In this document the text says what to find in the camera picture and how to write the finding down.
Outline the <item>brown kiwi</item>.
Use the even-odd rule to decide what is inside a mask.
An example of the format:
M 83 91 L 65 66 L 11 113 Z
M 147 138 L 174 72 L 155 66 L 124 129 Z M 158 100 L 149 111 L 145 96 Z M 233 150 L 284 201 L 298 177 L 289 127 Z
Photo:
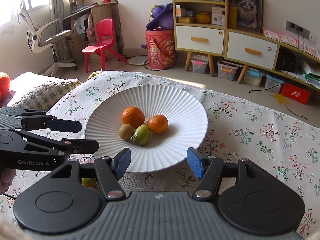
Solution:
M 134 135 L 135 129 L 130 124 L 123 124 L 119 129 L 119 136 L 123 140 L 129 140 Z

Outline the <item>small green jujube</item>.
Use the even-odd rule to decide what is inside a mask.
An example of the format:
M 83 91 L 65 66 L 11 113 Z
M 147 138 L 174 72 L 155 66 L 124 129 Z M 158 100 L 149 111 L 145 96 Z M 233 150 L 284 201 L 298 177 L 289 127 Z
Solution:
M 150 129 L 146 125 L 141 125 L 135 130 L 132 141 L 139 146 L 144 146 L 149 142 L 150 139 Z

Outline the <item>large orange mandarin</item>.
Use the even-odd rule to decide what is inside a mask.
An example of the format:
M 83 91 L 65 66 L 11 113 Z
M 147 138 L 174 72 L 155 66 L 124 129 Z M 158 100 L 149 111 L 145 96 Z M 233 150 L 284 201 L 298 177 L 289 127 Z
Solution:
M 122 112 L 121 121 L 123 124 L 129 124 L 136 129 L 144 124 L 145 115 L 142 110 L 137 107 L 127 107 Z

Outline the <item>small orange mandarin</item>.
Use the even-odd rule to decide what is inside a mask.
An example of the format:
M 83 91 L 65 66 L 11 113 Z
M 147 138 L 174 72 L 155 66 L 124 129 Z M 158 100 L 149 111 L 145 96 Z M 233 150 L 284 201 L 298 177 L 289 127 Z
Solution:
M 155 115 L 148 119 L 147 126 L 153 134 L 160 134 L 168 128 L 168 120 L 164 115 Z

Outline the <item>large green jujube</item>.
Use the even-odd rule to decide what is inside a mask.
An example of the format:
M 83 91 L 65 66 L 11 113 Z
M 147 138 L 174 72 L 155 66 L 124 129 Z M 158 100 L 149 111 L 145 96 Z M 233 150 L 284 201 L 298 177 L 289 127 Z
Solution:
M 81 184 L 85 187 L 97 187 L 97 182 L 94 178 L 82 178 Z

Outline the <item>woven sofa blanket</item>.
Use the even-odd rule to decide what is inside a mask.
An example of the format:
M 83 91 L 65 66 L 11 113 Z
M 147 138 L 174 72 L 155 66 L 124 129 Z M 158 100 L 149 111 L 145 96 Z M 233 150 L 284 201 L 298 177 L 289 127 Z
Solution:
M 79 85 L 79 79 L 60 79 L 26 72 L 11 81 L 7 97 L 1 101 L 1 107 L 48 111 Z

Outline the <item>orange plush cushion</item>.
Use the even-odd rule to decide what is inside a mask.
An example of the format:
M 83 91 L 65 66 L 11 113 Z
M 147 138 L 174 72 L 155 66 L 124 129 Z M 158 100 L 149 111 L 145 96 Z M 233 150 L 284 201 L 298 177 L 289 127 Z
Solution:
M 10 88 L 10 82 L 11 82 L 11 78 L 7 73 L 4 72 L 0 72 L 0 95 L 1 95 L 1 100 L 3 100 L 8 92 L 9 92 L 9 88 Z

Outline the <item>storage box blue lid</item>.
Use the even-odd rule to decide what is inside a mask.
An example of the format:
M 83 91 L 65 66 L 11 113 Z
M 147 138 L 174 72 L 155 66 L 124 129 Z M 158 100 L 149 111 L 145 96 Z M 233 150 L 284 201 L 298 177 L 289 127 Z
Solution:
M 276 77 L 273 77 L 268 73 L 266 73 L 265 76 L 266 76 L 265 89 L 270 90 L 274 93 L 280 93 L 284 81 Z
M 248 68 L 245 73 L 244 82 L 249 85 L 259 87 L 264 76 L 264 70 Z

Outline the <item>clear storage box pink label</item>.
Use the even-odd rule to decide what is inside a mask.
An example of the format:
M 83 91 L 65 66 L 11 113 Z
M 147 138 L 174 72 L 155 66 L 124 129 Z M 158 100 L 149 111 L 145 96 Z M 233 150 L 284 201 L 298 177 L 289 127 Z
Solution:
M 192 60 L 193 73 L 205 74 L 207 71 L 208 61 Z

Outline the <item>red plastic chair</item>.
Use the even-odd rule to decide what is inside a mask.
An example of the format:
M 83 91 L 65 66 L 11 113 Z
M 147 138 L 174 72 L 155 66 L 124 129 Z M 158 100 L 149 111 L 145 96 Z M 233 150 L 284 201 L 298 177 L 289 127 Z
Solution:
M 89 54 L 97 54 L 100 57 L 100 69 L 105 71 L 105 51 L 115 56 L 120 61 L 128 63 L 125 57 L 112 49 L 116 42 L 114 19 L 105 18 L 95 25 L 95 34 L 98 38 L 96 44 L 89 45 L 81 52 L 85 55 L 85 71 L 89 72 Z

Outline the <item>wooden desk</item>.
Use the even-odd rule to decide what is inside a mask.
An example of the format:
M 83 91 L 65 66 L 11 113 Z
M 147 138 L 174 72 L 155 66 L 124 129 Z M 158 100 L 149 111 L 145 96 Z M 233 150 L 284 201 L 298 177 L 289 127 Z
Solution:
M 63 27 L 72 31 L 67 38 L 67 46 L 75 62 L 85 58 L 82 50 L 96 42 L 96 24 L 105 18 L 112 18 L 117 3 L 117 0 L 68 0 L 70 13 L 63 19 Z

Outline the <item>yellow pumpkin ornament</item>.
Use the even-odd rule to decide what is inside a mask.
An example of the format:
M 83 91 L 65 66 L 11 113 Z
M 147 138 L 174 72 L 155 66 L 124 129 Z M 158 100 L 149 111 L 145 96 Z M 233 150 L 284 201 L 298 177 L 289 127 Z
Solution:
M 205 11 L 199 12 L 195 15 L 195 21 L 199 24 L 211 24 L 211 15 Z

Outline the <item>white small box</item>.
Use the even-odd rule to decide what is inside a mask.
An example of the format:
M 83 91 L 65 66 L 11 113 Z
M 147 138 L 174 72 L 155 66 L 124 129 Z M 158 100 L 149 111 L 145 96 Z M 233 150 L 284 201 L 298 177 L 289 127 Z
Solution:
M 213 25 L 225 26 L 225 8 L 223 7 L 212 7 L 211 19 Z

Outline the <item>purple toy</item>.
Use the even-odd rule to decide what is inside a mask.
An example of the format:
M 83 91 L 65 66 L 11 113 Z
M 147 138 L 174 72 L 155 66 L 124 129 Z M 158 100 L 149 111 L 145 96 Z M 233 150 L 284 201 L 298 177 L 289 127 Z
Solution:
M 146 25 L 147 30 L 161 28 L 163 30 L 174 29 L 172 3 L 167 5 L 153 5 L 150 11 L 150 22 Z

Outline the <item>cat picture frame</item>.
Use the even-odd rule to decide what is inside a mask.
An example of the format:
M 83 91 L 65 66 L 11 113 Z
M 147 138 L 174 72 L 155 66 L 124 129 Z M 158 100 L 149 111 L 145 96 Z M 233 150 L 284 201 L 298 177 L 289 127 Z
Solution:
M 263 0 L 231 0 L 236 8 L 236 28 L 261 33 Z

